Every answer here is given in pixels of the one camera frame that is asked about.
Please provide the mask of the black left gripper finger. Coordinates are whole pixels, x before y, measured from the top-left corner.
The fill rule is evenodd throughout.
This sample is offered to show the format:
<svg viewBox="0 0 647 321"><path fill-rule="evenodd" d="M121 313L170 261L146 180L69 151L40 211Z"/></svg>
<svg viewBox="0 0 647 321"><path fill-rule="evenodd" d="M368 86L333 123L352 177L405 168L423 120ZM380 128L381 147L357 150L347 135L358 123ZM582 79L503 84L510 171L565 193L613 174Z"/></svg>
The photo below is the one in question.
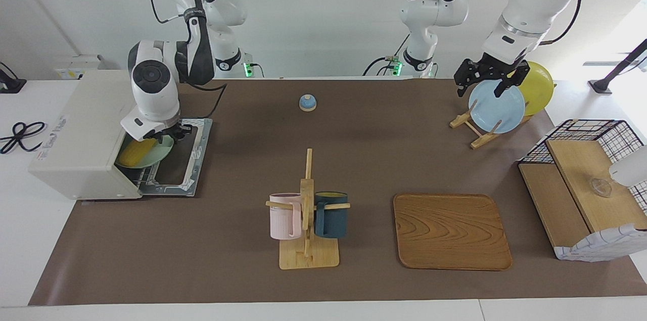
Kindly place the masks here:
<svg viewBox="0 0 647 321"><path fill-rule="evenodd" d="M475 78L475 63L471 59L465 59L460 63L458 69L453 75L454 83L457 86L457 95L463 97L467 88L471 86L472 79Z"/></svg>
<svg viewBox="0 0 647 321"><path fill-rule="evenodd" d="M525 77L528 75L531 67L529 64L520 64L518 67L508 75L503 75L501 82L494 89L493 93L495 97L500 98L504 91L508 90L512 86L520 86L525 80Z"/></svg>

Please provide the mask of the pale green plate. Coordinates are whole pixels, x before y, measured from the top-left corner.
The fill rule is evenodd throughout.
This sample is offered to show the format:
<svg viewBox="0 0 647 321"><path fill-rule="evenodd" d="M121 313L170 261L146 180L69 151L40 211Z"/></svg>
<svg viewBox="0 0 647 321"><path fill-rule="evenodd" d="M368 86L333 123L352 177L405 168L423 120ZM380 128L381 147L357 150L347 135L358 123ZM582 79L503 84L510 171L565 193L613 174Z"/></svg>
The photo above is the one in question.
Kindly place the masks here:
<svg viewBox="0 0 647 321"><path fill-rule="evenodd" d="M134 141L134 139L130 139L129 141L124 142L123 148L125 148L125 146L127 146L127 144L129 144L129 142L131 141ZM173 146L174 146L174 143L158 143L152 150L152 155L150 156L150 158L152 159L152 162L150 166L152 166L153 164L157 164L161 160L163 160L170 153Z"/></svg>

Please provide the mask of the yellow corn cob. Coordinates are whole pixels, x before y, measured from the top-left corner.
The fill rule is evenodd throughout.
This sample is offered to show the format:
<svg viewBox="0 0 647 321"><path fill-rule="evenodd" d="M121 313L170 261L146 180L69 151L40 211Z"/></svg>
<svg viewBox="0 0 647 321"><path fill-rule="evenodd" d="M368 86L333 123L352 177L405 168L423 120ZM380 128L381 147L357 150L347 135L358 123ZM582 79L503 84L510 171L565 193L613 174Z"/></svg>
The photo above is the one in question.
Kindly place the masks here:
<svg viewBox="0 0 647 321"><path fill-rule="evenodd" d="M150 166L152 150L158 143L155 139L131 141L118 155L116 164L127 168Z"/></svg>

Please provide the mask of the glass oven door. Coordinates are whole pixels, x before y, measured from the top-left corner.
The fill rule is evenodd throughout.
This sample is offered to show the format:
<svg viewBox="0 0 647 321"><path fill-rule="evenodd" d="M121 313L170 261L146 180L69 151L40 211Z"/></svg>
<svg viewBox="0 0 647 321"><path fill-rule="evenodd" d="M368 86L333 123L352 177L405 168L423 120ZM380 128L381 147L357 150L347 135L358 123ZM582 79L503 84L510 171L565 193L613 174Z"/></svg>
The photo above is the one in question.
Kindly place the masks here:
<svg viewBox="0 0 647 321"><path fill-rule="evenodd" d="M156 197L193 197L196 194L212 120L183 118L180 122L191 125L192 132L175 142L170 153L159 162L156 183L136 186L140 194Z"/></svg>

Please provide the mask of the yellow plate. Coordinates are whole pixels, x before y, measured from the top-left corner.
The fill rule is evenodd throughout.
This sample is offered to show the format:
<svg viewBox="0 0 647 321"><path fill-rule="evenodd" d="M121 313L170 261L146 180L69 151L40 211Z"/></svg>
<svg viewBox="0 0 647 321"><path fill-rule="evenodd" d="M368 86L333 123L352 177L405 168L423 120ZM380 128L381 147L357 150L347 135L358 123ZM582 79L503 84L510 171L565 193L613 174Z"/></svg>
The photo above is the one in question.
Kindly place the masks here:
<svg viewBox="0 0 647 321"><path fill-rule="evenodd" d="M536 62L528 61L530 70L518 88L525 101L524 116L532 116L545 109L554 93L554 82L548 70Z"/></svg>

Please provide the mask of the light blue plate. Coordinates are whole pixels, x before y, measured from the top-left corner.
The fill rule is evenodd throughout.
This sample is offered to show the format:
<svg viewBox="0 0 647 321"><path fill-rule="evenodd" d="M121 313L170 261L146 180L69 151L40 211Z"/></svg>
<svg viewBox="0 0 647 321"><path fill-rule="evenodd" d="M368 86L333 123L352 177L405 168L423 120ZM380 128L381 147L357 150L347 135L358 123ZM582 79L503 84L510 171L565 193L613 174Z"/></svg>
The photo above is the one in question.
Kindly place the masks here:
<svg viewBox="0 0 647 321"><path fill-rule="evenodd" d="M472 108L473 122L482 130L502 134L520 125L525 114L524 95L517 86L496 97L495 88L500 80L485 80L471 91L468 107Z"/></svg>

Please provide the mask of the wooden plate rack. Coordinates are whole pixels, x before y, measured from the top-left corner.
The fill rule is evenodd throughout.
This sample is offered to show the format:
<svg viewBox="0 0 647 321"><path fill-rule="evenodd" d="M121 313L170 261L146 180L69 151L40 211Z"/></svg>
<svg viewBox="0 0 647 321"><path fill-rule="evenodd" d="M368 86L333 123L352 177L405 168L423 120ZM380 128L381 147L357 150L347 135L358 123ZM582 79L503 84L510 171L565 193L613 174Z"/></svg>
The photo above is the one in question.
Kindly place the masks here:
<svg viewBox="0 0 647 321"><path fill-rule="evenodd" d="M461 115L457 115L455 119L453 119L450 123L449 126L451 129L455 129L456 127L460 127L461 125L466 125L472 132L474 132L477 135L477 138L470 143L471 150L477 150L478 148L481 148L488 142L494 141L501 135L501 133L495 133L495 130L500 126L502 121L498 121L497 124L493 127L492 130L486 133L482 133L480 130L476 129L472 125L472 111L478 104L478 100L474 100L473 104L469 106L469 109L462 113Z"/></svg>

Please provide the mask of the black stand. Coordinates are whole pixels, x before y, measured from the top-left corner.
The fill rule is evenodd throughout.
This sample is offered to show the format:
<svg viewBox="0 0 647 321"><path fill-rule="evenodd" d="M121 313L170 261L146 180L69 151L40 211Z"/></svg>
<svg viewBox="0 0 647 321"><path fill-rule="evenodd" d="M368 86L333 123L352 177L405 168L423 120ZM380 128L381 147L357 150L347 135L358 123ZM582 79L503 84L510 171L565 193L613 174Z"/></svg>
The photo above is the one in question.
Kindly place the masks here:
<svg viewBox="0 0 647 321"><path fill-rule="evenodd" d="M609 85L615 77L628 73L647 61L647 38L620 61L603 79L589 80L589 87L598 95L611 95Z"/></svg>

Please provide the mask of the brown table mat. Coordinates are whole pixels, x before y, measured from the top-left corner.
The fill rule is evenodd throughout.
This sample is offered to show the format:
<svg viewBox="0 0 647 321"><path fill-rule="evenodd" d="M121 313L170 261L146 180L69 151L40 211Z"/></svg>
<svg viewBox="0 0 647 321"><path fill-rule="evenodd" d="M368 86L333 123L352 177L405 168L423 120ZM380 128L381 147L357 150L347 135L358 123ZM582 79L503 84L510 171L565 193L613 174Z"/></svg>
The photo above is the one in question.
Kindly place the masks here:
<svg viewBox="0 0 647 321"><path fill-rule="evenodd" d="M300 110L302 95L314 95L314 111ZM196 196L76 203L29 304L647 294L629 257L556 259L516 168L553 128L548 116L471 150L472 132L448 125L466 106L448 79L229 82ZM281 270L265 201L298 190L307 148L316 190L349 195L348 234L340 265ZM492 197L511 268L404 267L392 211L403 193Z"/></svg>

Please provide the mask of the white rounded device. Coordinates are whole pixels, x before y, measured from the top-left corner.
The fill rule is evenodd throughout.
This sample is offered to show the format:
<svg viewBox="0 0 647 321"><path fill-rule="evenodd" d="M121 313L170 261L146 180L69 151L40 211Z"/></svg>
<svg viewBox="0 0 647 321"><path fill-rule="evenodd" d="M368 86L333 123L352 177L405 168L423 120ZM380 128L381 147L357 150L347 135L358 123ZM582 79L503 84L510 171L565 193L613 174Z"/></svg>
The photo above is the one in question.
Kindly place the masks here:
<svg viewBox="0 0 647 321"><path fill-rule="evenodd" d="M611 179L630 188L647 181L647 146L613 163L609 168Z"/></svg>

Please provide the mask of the brown wooden tray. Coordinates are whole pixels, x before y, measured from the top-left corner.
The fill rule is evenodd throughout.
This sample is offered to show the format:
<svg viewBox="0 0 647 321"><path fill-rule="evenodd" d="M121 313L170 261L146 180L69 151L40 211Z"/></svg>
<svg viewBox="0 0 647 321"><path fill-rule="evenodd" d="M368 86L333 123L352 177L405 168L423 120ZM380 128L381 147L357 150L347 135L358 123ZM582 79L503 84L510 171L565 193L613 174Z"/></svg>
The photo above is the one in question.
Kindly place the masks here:
<svg viewBox="0 0 647 321"><path fill-rule="evenodd" d="M411 269L508 270L512 254L498 207L484 194L393 197L398 259Z"/></svg>

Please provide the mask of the wooden mug rack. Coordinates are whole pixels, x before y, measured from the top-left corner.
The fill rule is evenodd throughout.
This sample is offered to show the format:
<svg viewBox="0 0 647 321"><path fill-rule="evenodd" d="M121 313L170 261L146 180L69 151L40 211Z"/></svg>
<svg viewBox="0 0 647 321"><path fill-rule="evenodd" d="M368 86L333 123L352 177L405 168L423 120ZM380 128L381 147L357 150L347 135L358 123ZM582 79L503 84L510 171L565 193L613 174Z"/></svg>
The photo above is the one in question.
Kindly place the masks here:
<svg viewBox="0 0 647 321"><path fill-rule="evenodd" d="M285 230L286 236L278 237L278 265L282 270L324 268L338 266L340 256L338 240L316 235L314 215L317 211L325 213L333 210L347 210L350 203L315 204L314 180L312 178L312 148L307 149L305 176L300 180L298 194L272 194L266 201L272 214L287 213L287 225L272 219L270 224Z"/></svg>

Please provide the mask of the dark blue mug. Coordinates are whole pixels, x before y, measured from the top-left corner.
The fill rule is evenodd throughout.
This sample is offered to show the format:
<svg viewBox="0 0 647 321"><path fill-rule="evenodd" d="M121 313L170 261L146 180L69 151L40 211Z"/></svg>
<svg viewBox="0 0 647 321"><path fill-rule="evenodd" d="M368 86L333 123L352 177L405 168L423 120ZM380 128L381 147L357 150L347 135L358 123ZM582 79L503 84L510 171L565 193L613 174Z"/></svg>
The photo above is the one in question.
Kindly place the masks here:
<svg viewBox="0 0 647 321"><path fill-rule="evenodd" d="M347 209L325 209L327 204L346 204L348 194L344 192L316 192L314 194L314 233L328 239L338 239L347 234Z"/></svg>

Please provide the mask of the white checkered cloth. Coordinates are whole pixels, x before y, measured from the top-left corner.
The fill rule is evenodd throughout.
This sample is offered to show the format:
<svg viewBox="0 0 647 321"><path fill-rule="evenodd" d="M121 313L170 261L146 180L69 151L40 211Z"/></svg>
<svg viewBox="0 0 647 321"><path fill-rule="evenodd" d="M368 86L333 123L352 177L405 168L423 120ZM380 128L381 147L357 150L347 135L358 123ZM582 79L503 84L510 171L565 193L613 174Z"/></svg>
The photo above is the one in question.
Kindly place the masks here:
<svg viewBox="0 0 647 321"><path fill-rule="evenodd" d="M629 223L608 228L583 238L571 247L554 247L557 259L600 262L647 250L647 229L636 229Z"/></svg>

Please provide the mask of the black clamp mount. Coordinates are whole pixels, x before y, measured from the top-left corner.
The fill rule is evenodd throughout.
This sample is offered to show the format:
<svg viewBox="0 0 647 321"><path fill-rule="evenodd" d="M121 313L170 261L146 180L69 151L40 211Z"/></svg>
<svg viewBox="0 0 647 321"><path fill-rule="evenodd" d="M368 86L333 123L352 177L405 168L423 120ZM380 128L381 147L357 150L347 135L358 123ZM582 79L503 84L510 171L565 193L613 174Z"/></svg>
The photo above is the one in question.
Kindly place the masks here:
<svg viewBox="0 0 647 321"><path fill-rule="evenodd" d="M0 94L17 94L25 84L26 79L18 77L12 68L0 61Z"/></svg>

